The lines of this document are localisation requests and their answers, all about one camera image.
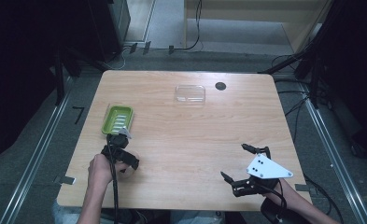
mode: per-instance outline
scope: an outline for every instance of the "black circular hole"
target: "black circular hole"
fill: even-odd
[[[215,85],[216,89],[220,90],[220,91],[224,91],[226,90],[226,84],[224,84],[224,82],[218,82]]]

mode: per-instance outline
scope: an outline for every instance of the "green tray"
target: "green tray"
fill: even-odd
[[[102,133],[117,134],[124,126],[129,131],[132,118],[133,110],[129,106],[113,105],[106,115]]]

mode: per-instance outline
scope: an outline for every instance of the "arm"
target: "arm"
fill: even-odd
[[[280,179],[283,195],[288,205],[288,209],[300,214],[313,224],[336,224],[337,221],[318,210],[313,204],[298,194],[285,179]],[[281,192],[279,184],[275,190]],[[280,204],[280,199],[273,193],[264,194],[265,197],[271,199],[274,203]]]
[[[125,163],[116,163],[116,171],[128,168]],[[88,168],[88,186],[78,223],[99,223],[102,202],[105,197],[107,185],[111,182],[110,164],[107,158],[98,154],[90,162]]]

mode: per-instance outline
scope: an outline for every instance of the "clear plastic container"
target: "clear plastic container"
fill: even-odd
[[[181,105],[204,105],[205,87],[199,85],[176,86],[175,102]]]

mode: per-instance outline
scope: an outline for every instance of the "metal rail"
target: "metal rail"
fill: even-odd
[[[38,167],[40,166],[42,159],[46,154],[47,148],[49,146],[49,141],[54,134],[55,128],[57,127],[59,120],[61,119],[62,113],[64,112],[66,103],[70,95],[70,91],[72,90],[72,86],[73,78],[69,77],[66,80],[67,92],[60,104],[58,106],[55,106],[49,122],[47,123],[47,126],[42,133],[39,142],[37,143],[35,152],[32,155],[32,158],[29,160],[29,163],[26,166],[25,171],[23,172],[20,182],[14,189],[6,211],[3,214],[2,219],[0,220],[0,224],[15,222],[15,219],[20,212],[22,203],[25,200],[29,188],[32,186],[32,183],[35,179],[35,174],[38,170]]]
[[[309,89],[300,84],[300,88],[302,91],[309,91]],[[311,115],[312,120],[317,128],[318,134],[322,143],[328,153],[329,159],[333,165],[335,174],[337,175],[340,184],[346,194],[346,198],[348,199],[349,204],[351,205],[352,211],[358,221],[358,223],[367,223],[367,209],[363,202],[363,199],[360,196],[360,193],[352,180],[352,177],[349,174],[349,171],[346,169],[346,165],[343,162],[343,159],[340,157],[338,149],[334,142],[332,141],[332,137],[329,134],[329,131],[326,127],[326,124],[323,122],[323,119],[318,110],[314,108],[311,102],[306,101],[306,107]]]

